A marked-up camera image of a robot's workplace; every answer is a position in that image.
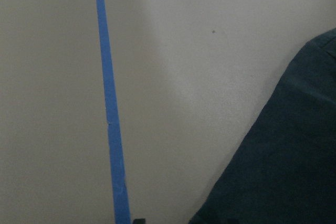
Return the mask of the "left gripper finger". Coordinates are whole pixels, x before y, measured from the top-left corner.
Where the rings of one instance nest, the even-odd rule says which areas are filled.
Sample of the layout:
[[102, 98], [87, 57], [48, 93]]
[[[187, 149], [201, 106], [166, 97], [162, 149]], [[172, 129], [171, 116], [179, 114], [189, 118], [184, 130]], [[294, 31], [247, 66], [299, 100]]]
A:
[[145, 218], [134, 219], [133, 224], [145, 224]]

